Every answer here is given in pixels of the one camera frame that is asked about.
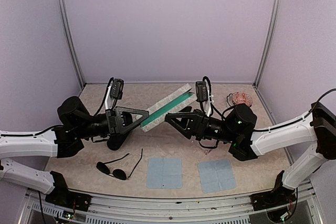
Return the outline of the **grey glasses case green lining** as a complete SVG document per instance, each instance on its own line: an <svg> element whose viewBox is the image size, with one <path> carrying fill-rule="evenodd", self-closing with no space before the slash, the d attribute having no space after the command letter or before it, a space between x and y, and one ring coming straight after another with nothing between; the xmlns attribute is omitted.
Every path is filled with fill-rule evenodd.
<svg viewBox="0 0 336 224"><path fill-rule="evenodd" d="M197 99L196 94L192 91L190 84L185 84L156 102L154 105L145 109L149 117L145 119L140 128L143 132L148 132L165 121L168 113L177 113L182 109L190 106Z"/></svg>

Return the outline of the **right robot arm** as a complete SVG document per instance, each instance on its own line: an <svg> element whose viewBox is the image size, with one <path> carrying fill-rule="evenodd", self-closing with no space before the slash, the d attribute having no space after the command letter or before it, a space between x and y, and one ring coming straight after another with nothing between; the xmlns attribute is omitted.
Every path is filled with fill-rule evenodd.
<svg viewBox="0 0 336 224"><path fill-rule="evenodd" d="M335 159L335 115L316 102L303 115L264 129L256 129L257 116L250 107L231 107L228 116L217 119L201 110L168 113L165 121L184 137L215 140L230 144L229 152L239 161L257 159L269 152L299 143L309 142L308 149L277 176L269 192L273 205L281 204L299 184L325 162Z"/></svg>

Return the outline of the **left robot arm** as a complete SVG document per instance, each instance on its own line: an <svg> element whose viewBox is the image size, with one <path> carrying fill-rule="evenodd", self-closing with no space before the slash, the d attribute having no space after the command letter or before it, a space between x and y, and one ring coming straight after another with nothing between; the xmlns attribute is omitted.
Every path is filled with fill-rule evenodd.
<svg viewBox="0 0 336 224"><path fill-rule="evenodd" d="M1 131L1 179L53 195L66 206L73 201L74 195L61 173L33 169L13 158L73 157L84 148L83 140L97 136L123 137L147 119L149 112L112 104L104 113L91 115L80 98L73 96L63 102L57 113L62 124L40 132Z"/></svg>

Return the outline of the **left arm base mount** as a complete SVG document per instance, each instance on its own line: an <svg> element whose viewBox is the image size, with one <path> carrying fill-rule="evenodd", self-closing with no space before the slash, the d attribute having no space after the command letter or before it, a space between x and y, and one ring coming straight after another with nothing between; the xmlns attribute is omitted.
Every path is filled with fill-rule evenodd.
<svg viewBox="0 0 336 224"><path fill-rule="evenodd" d="M69 190L61 173L51 171L54 189L45 196L45 201L72 210L88 211L92 197Z"/></svg>

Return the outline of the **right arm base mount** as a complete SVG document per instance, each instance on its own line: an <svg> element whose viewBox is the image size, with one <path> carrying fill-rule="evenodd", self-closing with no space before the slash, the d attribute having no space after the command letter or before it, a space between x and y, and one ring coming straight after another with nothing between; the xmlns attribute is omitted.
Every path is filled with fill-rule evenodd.
<svg viewBox="0 0 336 224"><path fill-rule="evenodd" d="M272 190L250 196L254 211L278 207L296 201L297 196L294 189L285 188L282 182L284 174L282 170L276 177L275 185Z"/></svg>

